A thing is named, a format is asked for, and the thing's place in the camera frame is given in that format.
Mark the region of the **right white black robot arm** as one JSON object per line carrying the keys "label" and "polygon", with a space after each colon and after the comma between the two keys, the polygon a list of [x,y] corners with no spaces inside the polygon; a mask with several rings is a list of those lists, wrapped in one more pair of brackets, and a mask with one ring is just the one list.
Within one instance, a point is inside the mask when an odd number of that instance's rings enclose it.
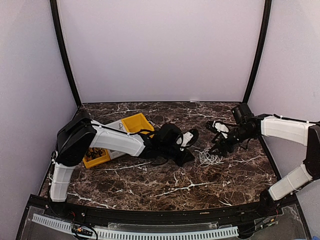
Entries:
{"label": "right white black robot arm", "polygon": [[215,134],[211,155],[225,157],[235,146],[260,136],[273,137],[294,142],[306,147],[302,164],[281,180],[270,186],[266,197],[255,205],[255,213],[266,217],[275,208],[276,201],[297,192],[320,178],[320,123],[293,119],[277,114],[254,115],[246,103],[231,109],[235,124],[209,120],[206,128]]}

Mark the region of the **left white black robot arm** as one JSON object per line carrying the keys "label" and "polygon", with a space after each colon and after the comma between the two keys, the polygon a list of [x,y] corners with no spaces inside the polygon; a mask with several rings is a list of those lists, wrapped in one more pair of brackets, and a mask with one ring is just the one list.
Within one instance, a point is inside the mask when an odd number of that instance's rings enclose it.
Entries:
{"label": "left white black robot arm", "polygon": [[65,203],[67,190],[75,167],[83,160],[88,149],[99,148],[127,154],[140,159],[163,157],[179,167],[193,161],[189,151],[199,138],[197,129],[186,132],[173,123],[165,123],[156,130],[142,113],[118,121],[102,124],[83,112],[74,117],[57,133],[53,179],[48,197],[51,210],[60,218],[71,213]]}

